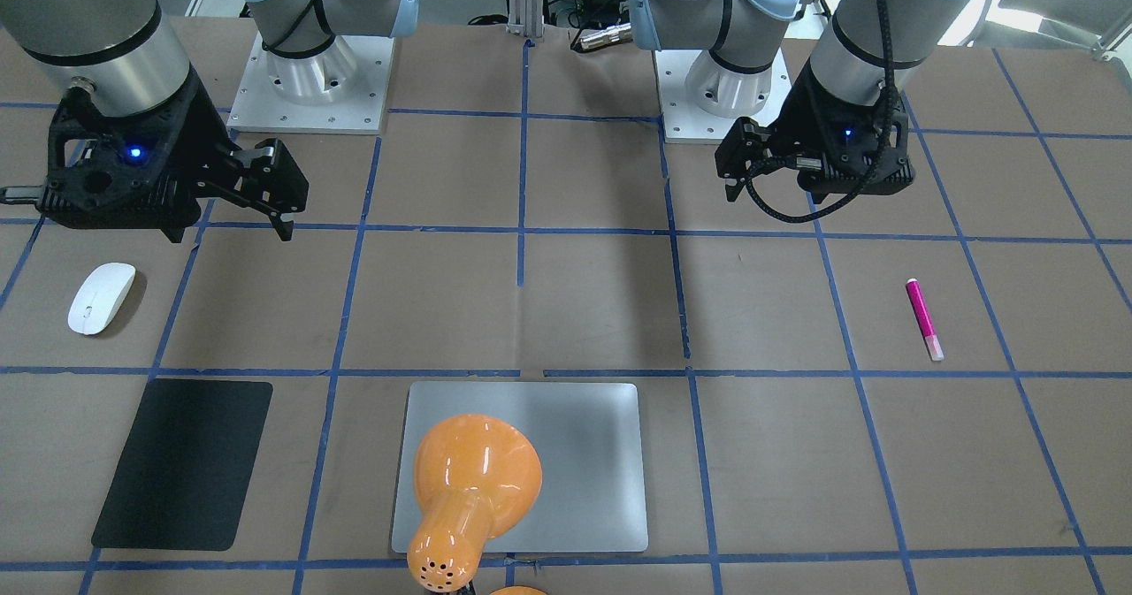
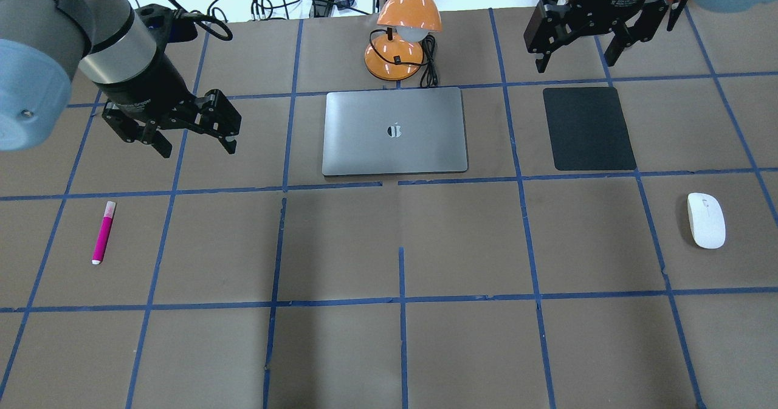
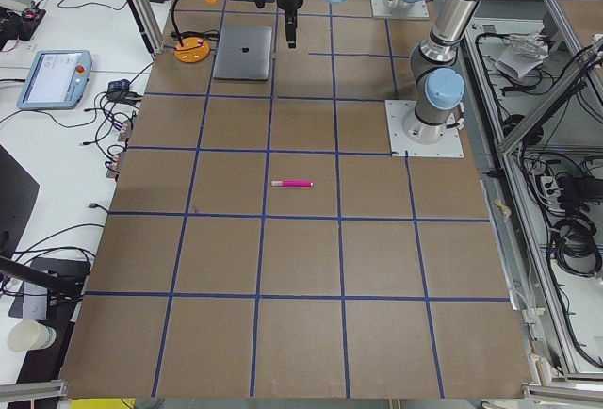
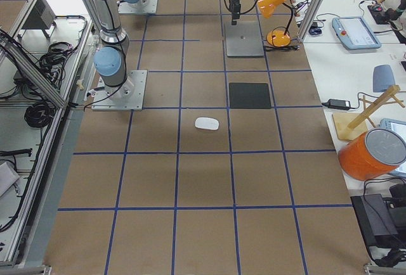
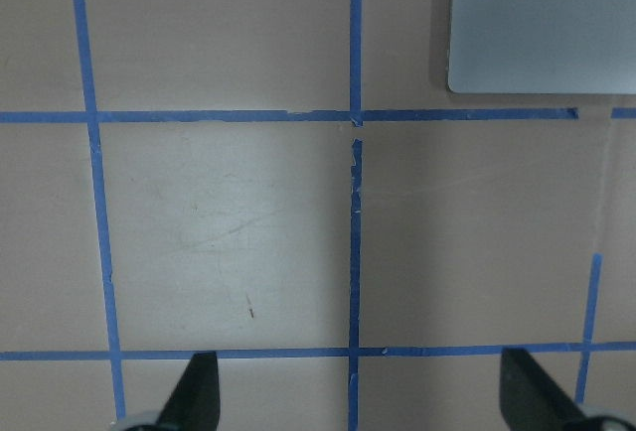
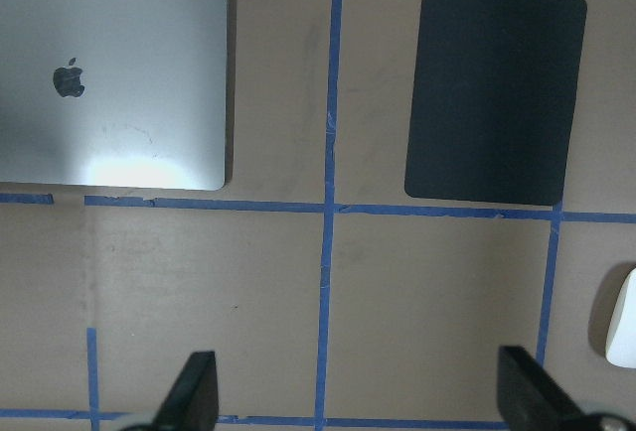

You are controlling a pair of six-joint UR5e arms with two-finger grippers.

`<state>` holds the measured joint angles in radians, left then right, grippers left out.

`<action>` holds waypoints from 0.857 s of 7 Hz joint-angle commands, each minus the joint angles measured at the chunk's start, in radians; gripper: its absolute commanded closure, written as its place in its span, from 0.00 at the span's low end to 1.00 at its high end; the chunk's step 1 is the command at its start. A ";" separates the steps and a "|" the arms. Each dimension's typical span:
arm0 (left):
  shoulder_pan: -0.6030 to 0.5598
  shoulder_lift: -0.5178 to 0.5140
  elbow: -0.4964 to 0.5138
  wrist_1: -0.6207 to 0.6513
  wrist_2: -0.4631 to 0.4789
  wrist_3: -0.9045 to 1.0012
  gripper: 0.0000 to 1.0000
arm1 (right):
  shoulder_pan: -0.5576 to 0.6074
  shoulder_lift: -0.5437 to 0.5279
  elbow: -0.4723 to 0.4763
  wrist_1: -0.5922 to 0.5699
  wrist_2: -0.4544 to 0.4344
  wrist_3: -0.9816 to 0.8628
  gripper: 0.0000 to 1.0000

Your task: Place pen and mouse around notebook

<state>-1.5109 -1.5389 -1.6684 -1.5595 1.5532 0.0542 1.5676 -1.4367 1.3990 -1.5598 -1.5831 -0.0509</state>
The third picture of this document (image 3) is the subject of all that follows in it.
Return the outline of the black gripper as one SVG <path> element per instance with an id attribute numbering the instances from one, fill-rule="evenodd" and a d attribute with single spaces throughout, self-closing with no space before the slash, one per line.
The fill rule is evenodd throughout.
<path id="1" fill-rule="evenodd" d="M 285 12 L 285 38 L 289 48 L 297 45 L 297 10 L 302 7 L 302 0 L 276 0 L 277 6 Z"/>

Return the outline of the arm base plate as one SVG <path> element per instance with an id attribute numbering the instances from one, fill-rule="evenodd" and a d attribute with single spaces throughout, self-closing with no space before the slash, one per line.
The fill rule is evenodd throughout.
<path id="1" fill-rule="evenodd" d="M 460 130 L 453 112 L 450 111 L 446 123 L 430 126 L 416 117 L 415 105 L 414 100 L 385 101 L 390 155 L 463 158 Z"/>
<path id="2" fill-rule="evenodd" d="M 372 16 L 375 18 L 401 20 L 427 20 L 428 7 L 425 0 L 371 0 Z"/>

